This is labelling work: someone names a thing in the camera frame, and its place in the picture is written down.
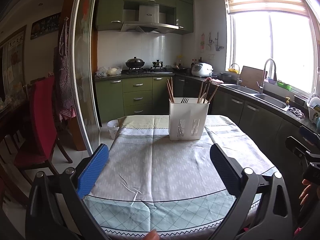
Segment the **person left hand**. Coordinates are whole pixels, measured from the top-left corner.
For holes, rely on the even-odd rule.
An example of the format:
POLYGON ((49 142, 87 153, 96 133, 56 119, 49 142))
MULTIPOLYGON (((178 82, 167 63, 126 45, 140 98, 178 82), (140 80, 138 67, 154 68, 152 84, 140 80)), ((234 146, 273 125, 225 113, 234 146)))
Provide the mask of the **person left hand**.
POLYGON ((146 236, 144 236, 143 240, 159 240, 160 237, 156 231, 156 229, 151 230, 146 236))

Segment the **person right hand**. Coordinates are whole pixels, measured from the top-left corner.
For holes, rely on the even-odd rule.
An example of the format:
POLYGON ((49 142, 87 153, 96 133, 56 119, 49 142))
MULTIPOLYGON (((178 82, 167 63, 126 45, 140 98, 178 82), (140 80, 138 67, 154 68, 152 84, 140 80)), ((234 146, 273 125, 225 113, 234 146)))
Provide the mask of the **person right hand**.
POLYGON ((300 205, 303 206, 309 196, 309 191, 311 189, 311 182, 303 179, 302 184, 305 186, 305 189, 302 191, 302 193, 299 196, 300 205))

